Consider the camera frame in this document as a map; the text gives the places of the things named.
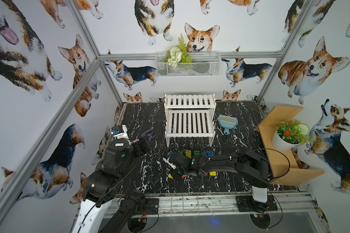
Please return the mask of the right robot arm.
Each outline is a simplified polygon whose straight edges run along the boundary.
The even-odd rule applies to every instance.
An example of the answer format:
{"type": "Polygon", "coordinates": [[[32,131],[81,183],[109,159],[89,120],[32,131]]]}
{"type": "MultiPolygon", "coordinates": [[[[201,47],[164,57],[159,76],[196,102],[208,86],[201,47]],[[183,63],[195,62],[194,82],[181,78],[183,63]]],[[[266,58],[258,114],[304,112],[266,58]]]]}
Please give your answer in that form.
{"type": "Polygon", "coordinates": [[[187,175],[195,177],[211,172],[237,173],[252,186],[252,198],[258,203],[268,200],[268,160],[256,153],[230,153],[220,156],[194,155],[189,158],[174,152],[162,160],[170,166],[170,174],[174,179],[187,175]]]}

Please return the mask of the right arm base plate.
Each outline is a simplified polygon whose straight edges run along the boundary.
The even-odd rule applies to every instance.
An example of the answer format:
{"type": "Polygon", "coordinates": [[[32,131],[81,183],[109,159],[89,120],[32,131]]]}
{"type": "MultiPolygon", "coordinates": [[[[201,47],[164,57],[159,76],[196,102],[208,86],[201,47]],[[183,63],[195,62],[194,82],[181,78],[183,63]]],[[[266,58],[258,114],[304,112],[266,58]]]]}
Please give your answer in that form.
{"type": "Polygon", "coordinates": [[[236,196],[235,199],[239,212],[263,213],[278,210],[277,203],[271,195],[267,197],[266,203],[255,201],[251,195],[236,196]]]}

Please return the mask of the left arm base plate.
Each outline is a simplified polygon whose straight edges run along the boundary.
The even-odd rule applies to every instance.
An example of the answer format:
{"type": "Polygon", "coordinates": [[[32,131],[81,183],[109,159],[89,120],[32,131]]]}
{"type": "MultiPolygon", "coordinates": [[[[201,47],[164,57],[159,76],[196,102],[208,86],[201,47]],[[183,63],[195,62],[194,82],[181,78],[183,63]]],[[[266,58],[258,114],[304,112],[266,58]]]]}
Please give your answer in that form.
{"type": "Polygon", "coordinates": [[[143,210],[141,211],[142,215],[148,215],[152,213],[158,213],[159,208],[159,199],[158,198],[145,198],[145,204],[143,210]]]}

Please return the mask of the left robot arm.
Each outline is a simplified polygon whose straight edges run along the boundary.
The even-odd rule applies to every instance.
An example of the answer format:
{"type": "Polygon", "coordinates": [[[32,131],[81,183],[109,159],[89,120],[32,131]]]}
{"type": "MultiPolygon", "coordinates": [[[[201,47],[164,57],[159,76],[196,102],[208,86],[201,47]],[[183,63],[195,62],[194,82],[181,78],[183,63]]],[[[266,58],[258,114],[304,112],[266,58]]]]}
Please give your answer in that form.
{"type": "Polygon", "coordinates": [[[110,207],[118,188],[134,170],[137,160],[149,153],[149,143],[141,137],[132,143],[121,138],[110,142],[94,173],[87,179],[73,233],[119,233],[135,215],[148,211],[145,194],[136,190],[128,192],[118,211],[101,227],[101,222],[110,207]]]}

